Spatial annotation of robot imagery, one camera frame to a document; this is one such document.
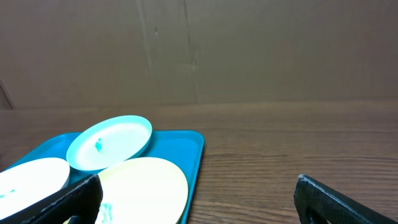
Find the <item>tabletop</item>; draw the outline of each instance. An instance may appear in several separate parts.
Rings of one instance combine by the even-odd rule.
[[[0,171],[56,135],[124,114],[204,135],[189,223],[300,223],[299,174],[398,220],[398,101],[2,110]]]

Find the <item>plate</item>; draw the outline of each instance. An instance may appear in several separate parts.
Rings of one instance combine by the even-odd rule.
[[[138,157],[147,147],[151,134],[150,122],[141,116],[107,119],[81,133],[70,144],[67,161],[74,169],[97,173]]]
[[[180,168],[165,159],[131,159],[98,175],[103,200],[97,224],[176,224],[184,211],[187,180]]]
[[[45,158],[0,173],[0,220],[67,186],[69,171],[65,160]]]

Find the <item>round plate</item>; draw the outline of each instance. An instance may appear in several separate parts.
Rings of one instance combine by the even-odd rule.
[[[111,165],[138,157],[146,148],[152,126],[141,116],[119,116],[100,122],[81,133],[69,146],[69,165],[97,173]]]
[[[69,171],[63,159],[45,158],[0,173],[0,220],[65,187]]]
[[[188,184],[175,164],[142,157],[98,175],[104,194],[96,223],[175,224],[180,219]]]

